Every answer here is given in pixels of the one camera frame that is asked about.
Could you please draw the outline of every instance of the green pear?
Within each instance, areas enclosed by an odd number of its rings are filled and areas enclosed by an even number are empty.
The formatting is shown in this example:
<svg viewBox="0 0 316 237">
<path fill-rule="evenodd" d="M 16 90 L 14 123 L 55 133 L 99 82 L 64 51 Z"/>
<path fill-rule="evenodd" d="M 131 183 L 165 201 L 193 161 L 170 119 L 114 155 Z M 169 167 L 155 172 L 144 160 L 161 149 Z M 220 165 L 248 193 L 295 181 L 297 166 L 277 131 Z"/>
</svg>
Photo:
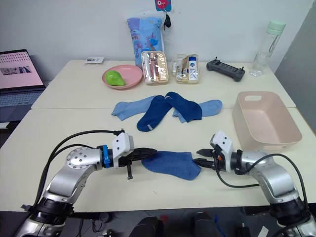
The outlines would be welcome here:
<svg viewBox="0 0 316 237">
<path fill-rule="evenodd" d="M 105 73 L 105 80 L 109 85 L 123 86 L 126 85 L 122 76 L 117 71 L 108 71 Z"/>
</svg>

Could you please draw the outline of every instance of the laptop screen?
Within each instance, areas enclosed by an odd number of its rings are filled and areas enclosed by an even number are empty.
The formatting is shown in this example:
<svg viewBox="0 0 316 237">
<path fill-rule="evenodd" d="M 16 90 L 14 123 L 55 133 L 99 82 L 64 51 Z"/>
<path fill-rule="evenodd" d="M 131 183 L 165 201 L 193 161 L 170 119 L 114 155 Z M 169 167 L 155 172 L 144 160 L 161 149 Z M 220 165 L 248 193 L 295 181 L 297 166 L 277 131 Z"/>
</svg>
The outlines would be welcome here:
<svg viewBox="0 0 316 237">
<path fill-rule="evenodd" d="M 0 53 L 0 89 L 43 85 L 26 50 Z"/>
</svg>

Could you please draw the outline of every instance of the blue sock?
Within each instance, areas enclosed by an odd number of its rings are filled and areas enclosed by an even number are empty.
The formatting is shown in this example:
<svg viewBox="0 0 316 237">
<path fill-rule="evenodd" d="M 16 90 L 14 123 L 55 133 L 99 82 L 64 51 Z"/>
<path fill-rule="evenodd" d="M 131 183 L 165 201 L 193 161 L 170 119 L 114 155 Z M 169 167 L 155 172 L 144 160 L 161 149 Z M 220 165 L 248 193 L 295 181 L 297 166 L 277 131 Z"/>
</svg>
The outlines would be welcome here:
<svg viewBox="0 0 316 237">
<path fill-rule="evenodd" d="M 201 167 L 193 162 L 191 152 L 157 152 L 142 164 L 150 171 L 171 174 L 181 179 L 194 180 Z"/>
<path fill-rule="evenodd" d="M 179 111 L 187 122 L 202 119 L 202 109 L 196 102 L 186 100 L 175 92 L 167 93 L 165 101 Z"/>
<path fill-rule="evenodd" d="M 133 115 L 145 113 L 154 97 L 155 95 L 134 102 L 118 102 L 111 115 L 123 121 Z"/>
<path fill-rule="evenodd" d="M 220 100 L 209 100 L 199 104 L 202 109 L 202 117 L 217 115 L 221 112 L 223 103 Z M 185 122 L 186 120 L 176 109 L 173 112 L 173 117 L 179 117 L 180 122 Z"/>
<path fill-rule="evenodd" d="M 145 115 L 138 121 L 137 129 L 142 132 L 153 130 L 171 108 L 172 106 L 166 103 L 162 95 L 157 95 Z"/>
</svg>

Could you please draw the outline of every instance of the light blue sock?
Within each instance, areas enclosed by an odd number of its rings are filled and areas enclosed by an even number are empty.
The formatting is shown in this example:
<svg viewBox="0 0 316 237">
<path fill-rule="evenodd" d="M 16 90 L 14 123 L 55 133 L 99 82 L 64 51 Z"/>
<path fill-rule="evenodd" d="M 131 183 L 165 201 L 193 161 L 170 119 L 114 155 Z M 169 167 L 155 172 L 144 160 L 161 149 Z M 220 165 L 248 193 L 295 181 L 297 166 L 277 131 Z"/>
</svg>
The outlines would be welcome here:
<svg viewBox="0 0 316 237">
<path fill-rule="evenodd" d="M 221 112 L 223 103 L 220 100 L 209 100 L 199 104 L 202 109 L 202 117 L 213 116 Z M 173 112 L 173 117 L 179 117 L 180 122 L 184 123 L 186 120 L 176 109 Z"/>
<path fill-rule="evenodd" d="M 133 115 L 145 113 L 154 97 L 155 95 L 134 102 L 118 102 L 111 115 L 123 121 Z"/>
</svg>

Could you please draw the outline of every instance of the pink plate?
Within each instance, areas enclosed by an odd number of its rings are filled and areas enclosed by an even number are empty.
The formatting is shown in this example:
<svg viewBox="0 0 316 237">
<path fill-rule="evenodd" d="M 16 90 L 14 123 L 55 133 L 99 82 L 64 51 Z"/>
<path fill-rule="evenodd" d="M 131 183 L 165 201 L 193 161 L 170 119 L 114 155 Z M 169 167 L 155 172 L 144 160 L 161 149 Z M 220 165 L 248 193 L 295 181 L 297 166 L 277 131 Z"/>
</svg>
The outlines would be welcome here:
<svg viewBox="0 0 316 237">
<path fill-rule="evenodd" d="M 112 70 L 117 71 L 122 76 L 126 85 L 114 86 L 114 85 L 109 85 L 107 83 L 107 81 L 105 80 L 105 73 L 107 73 L 107 71 L 112 71 Z M 110 88 L 122 90 L 122 89 L 127 89 L 132 86 L 135 86 L 137 83 L 141 81 L 142 77 L 143 77 L 143 71 L 139 67 L 134 66 L 134 65 L 124 64 L 124 65 L 119 65 L 119 66 L 115 66 L 115 67 L 107 69 L 102 75 L 102 81 Z"/>
</svg>

